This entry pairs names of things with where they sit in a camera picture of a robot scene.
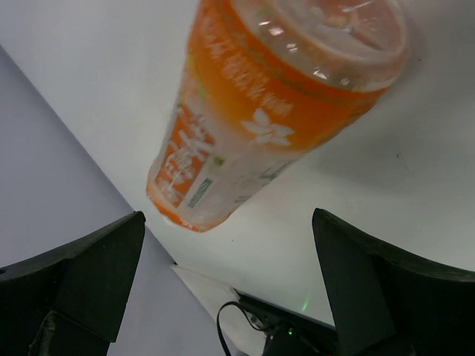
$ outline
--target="wire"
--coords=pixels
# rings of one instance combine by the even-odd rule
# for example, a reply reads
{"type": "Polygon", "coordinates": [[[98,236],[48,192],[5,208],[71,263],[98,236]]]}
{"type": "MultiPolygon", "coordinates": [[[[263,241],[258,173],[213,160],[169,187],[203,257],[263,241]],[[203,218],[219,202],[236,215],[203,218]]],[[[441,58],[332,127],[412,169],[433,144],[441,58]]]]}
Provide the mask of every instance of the wire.
{"type": "Polygon", "coordinates": [[[220,308],[220,310],[219,310],[219,312],[217,313],[217,316],[216,316],[217,336],[220,338],[220,342],[221,342],[221,346],[223,347],[224,354],[226,356],[232,356],[231,352],[229,351],[229,347],[226,343],[226,340],[224,339],[223,330],[221,330],[221,324],[220,324],[220,314],[221,314],[222,310],[225,309],[227,306],[235,306],[236,308],[238,308],[244,314],[244,316],[247,319],[247,322],[249,323],[249,325],[254,330],[256,330],[258,332],[267,332],[267,331],[269,331],[269,327],[268,326],[258,327],[256,325],[254,325],[254,323],[249,319],[249,315],[247,314],[247,310],[244,307],[242,307],[242,305],[239,304],[238,302],[228,302],[228,303],[224,304],[223,306],[221,306],[221,308],[220,308]]]}

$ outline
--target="transparent plastic lid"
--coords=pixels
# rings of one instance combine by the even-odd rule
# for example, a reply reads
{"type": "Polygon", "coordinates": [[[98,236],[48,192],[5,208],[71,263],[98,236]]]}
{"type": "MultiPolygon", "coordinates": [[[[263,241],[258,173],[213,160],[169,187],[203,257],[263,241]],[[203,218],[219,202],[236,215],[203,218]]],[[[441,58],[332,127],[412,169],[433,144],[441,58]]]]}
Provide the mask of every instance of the transparent plastic lid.
{"type": "Polygon", "coordinates": [[[286,62],[349,90],[400,74],[407,29],[396,0],[234,0],[243,21],[286,62]]]}

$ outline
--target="black object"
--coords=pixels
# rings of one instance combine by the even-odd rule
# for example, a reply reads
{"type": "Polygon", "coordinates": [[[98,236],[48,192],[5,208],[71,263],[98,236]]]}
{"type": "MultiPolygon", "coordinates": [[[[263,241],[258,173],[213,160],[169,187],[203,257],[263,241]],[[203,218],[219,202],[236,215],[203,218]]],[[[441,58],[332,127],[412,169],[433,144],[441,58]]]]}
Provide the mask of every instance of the black object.
{"type": "Polygon", "coordinates": [[[272,326],[264,356],[475,355],[474,272],[411,254],[328,211],[316,209],[312,225],[335,328],[241,295],[242,307],[272,326]]]}
{"type": "Polygon", "coordinates": [[[144,222],[133,213],[0,268],[0,355],[105,356],[134,281],[144,222]]]}

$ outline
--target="flower graphic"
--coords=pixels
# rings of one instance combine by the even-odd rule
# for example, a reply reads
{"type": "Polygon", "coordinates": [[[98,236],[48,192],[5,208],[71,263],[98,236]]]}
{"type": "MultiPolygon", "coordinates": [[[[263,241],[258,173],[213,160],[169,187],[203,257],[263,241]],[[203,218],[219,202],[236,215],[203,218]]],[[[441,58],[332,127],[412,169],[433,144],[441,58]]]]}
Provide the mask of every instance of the flower graphic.
{"type": "Polygon", "coordinates": [[[241,124],[252,133],[256,134],[255,142],[258,145],[273,143],[274,145],[290,146],[287,136],[295,131],[287,126],[272,124],[267,113],[258,108],[253,115],[254,121],[241,121],[241,124]]]}

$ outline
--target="white surface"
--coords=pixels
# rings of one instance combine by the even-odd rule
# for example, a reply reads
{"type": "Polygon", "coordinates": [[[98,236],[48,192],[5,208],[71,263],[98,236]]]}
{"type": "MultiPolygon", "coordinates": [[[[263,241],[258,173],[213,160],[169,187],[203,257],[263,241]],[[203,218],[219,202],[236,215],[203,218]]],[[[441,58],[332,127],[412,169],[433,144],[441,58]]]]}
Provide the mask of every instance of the white surface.
{"type": "Polygon", "coordinates": [[[415,44],[397,86],[204,235],[165,225],[144,193],[196,0],[0,0],[0,44],[179,265],[331,323],[317,206],[475,270],[475,1],[403,3],[415,44]]]}
{"type": "MultiPolygon", "coordinates": [[[[230,301],[239,301],[238,294],[228,284],[179,266],[172,268],[214,320],[221,306],[230,301]]],[[[266,335],[255,331],[238,308],[228,306],[223,309],[220,314],[220,325],[239,350],[249,356],[262,355],[266,335]]]]}
{"type": "MultiPolygon", "coordinates": [[[[0,268],[79,239],[131,212],[0,49],[0,268]]],[[[147,231],[119,337],[108,356],[223,355],[213,319],[171,264],[147,231]]]]}

